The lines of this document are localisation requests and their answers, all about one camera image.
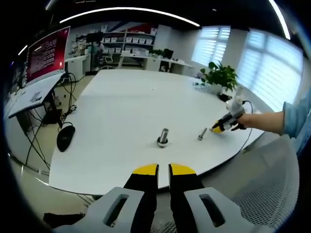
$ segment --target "window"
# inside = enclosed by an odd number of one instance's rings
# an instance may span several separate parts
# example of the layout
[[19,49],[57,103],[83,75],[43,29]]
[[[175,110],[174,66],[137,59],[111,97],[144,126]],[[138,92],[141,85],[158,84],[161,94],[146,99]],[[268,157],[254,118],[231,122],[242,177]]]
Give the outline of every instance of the window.
[[289,42],[251,30],[238,70],[238,83],[249,89],[273,111],[293,103],[299,88],[303,54]]
[[230,27],[205,27],[200,31],[192,61],[207,66],[211,61],[221,62],[230,34]]

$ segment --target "floor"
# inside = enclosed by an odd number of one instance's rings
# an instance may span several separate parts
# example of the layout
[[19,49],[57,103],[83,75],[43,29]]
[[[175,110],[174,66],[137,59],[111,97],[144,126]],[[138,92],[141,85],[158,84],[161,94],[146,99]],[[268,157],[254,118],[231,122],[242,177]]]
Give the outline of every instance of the floor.
[[[78,98],[92,79],[93,76],[85,76],[79,81],[76,84],[73,95]],[[63,87],[57,87],[55,92],[61,101],[59,108],[67,109],[69,101],[68,93],[65,92]],[[46,161],[49,164],[51,163],[53,150],[56,144],[57,129],[58,125],[47,125],[46,127],[40,127],[36,135]],[[256,143],[249,146],[248,150],[254,150],[277,137],[278,135],[265,133]],[[48,171],[34,150],[31,150],[29,153],[28,164],[42,169],[43,171]],[[47,184],[48,177],[46,175],[34,173],[27,168],[21,169],[21,167],[15,163],[12,163],[12,167],[24,196],[39,218],[42,219],[44,213],[77,214],[79,212],[85,213],[87,210],[88,203],[76,194],[66,193],[49,187]],[[253,158],[248,156],[247,153],[241,152],[223,166],[200,177],[205,187],[212,186],[230,198],[234,196],[240,188],[250,182],[252,178],[263,173],[265,167],[266,164],[259,158]],[[161,193],[158,195],[157,199],[155,219],[159,220],[163,217],[172,218],[169,194]]]

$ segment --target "office chair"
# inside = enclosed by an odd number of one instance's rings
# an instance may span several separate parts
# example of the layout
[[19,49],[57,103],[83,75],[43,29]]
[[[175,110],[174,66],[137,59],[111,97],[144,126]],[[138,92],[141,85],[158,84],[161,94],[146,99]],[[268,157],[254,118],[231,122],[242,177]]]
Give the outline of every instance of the office chair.
[[[165,49],[163,51],[163,58],[171,59],[172,56],[173,56],[173,53],[174,53],[173,50]],[[170,70],[171,70],[170,63],[165,62],[165,61],[161,61],[159,71],[161,71],[161,72],[170,72]]]
[[101,69],[114,69],[112,66],[109,65],[113,63],[112,55],[113,53],[110,53],[108,56],[103,56],[104,66]]

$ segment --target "metal bolt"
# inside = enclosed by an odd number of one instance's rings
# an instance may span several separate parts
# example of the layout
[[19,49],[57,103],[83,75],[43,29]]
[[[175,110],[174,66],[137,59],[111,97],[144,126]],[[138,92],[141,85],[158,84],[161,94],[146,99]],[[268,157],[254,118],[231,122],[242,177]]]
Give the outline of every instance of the metal bolt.
[[160,143],[165,143],[167,141],[167,134],[169,133],[169,130],[164,128],[162,130],[161,136],[160,136]]
[[198,136],[199,141],[202,141],[203,136],[204,136],[204,134],[205,134],[206,131],[207,131],[207,128],[204,128],[203,131],[202,131],[202,133]]

